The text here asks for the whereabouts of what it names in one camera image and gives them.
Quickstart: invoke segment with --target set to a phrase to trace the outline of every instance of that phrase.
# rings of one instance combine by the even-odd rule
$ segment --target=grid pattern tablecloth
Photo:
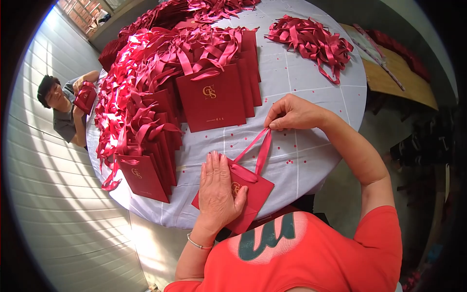
[[[209,151],[217,150],[234,159],[262,130],[266,114],[273,102],[286,93],[293,93],[325,107],[358,130],[366,102],[366,77],[362,60],[354,49],[346,69],[341,72],[340,85],[334,85],[321,73],[317,64],[303,59],[300,54],[286,52],[286,46],[264,39],[269,26],[284,14],[293,17],[311,17],[328,27],[332,33],[340,33],[351,41],[347,33],[332,17],[304,0],[263,0],[256,10],[243,11],[239,18],[224,19],[215,25],[220,27],[260,27],[256,32],[259,55],[260,83],[263,106],[255,107],[255,117],[248,118],[242,126],[213,129],[191,133],[187,124],[183,147],[176,151],[178,186],[173,188],[170,204],[134,195],[121,171],[115,179],[122,178],[118,188],[110,195],[131,212],[151,222],[177,228],[192,228],[199,211],[191,205],[199,187],[201,163]],[[99,130],[94,126],[94,116],[87,124],[87,144],[92,165],[98,178],[103,181],[110,172],[99,171],[95,149],[99,142]],[[241,164],[254,171],[261,143],[257,143],[244,156]],[[295,201],[305,193],[317,192],[326,176],[339,163],[341,156],[318,129],[274,131],[272,143],[262,176],[276,186],[258,213],[267,216]]]

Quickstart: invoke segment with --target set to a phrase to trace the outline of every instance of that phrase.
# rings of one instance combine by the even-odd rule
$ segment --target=orange t-shirt
[[[394,292],[402,262],[396,209],[381,206],[348,239],[316,216],[293,212],[216,245],[200,281],[178,281],[164,292]]]

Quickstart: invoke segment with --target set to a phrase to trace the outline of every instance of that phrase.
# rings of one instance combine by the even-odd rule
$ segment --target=brick wall
[[[102,9],[97,0],[58,0],[58,6],[88,37],[94,34],[95,30],[89,30],[89,25],[92,23],[92,18]]]

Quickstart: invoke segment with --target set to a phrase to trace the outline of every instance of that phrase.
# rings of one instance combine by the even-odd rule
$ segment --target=hand
[[[227,157],[222,155],[219,159],[217,151],[208,154],[206,163],[201,165],[198,221],[205,229],[217,234],[241,214],[247,191],[248,187],[242,186],[234,198]]]
[[[77,119],[81,119],[81,117],[84,115],[85,113],[83,112],[83,110],[77,106],[75,106],[75,108],[73,109],[73,118],[75,120]]]
[[[329,113],[325,108],[288,93],[271,106],[264,127],[272,130],[320,128]]]
[[[73,91],[75,92],[76,96],[78,95],[79,91],[83,87],[84,81],[85,80],[84,80],[83,76],[81,76],[80,78],[78,78],[78,80],[75,81],[75,83],[73,83]]]

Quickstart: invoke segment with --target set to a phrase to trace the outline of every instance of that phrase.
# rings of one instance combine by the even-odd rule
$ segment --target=white tablecloth
[[[224,19],[216,23],[220,27],[260,27],[256,33],[259,55],[260,83],[263,106],[255,107],[255,117],[242,126],[213,129],[191,133],[187,124],[183,147],[176,151],[178,186],[173,188],[170,204],[134,195],[121,171],[115,179],[122,178],[117,189],[110,192],[112,198],[131,212],[151,222],[177,228],[192,228],[199,214],[191,205],[199,187],[200,165],[209,151],[217,150],[231,159],[239,155],[263,128],[263,121],[273,102],[286,93],[294,93],[322,107],[332,110],[358,130],[366,102],[366,76],[356,49],[351,61],[341,72],[340,85],[334,85],[321,73],[311,60],[300,54],[286,52],[285,46],[264,39],[275,19],[288,14],[294,17],[311,17],[328,27],[332,33],[340,33],[351,41],[347,33],[332,17],[304,0],[263,0],[256,10],[243,11],[239,18]],[[103,181],[109,170],[99,171],[96,147],[99,131],[94,126],[94,116],[87,124],[87,145],[97,177]],[[254,171],[261,143],[257,143],[243,158],[241,164]],[[276,186],[258,213],[257,218],[267,216],[295,201],[305,193],[317,192],[326,176],[339,163],[341,156],[318,129],[274,131],[269,156],[262,176]]]

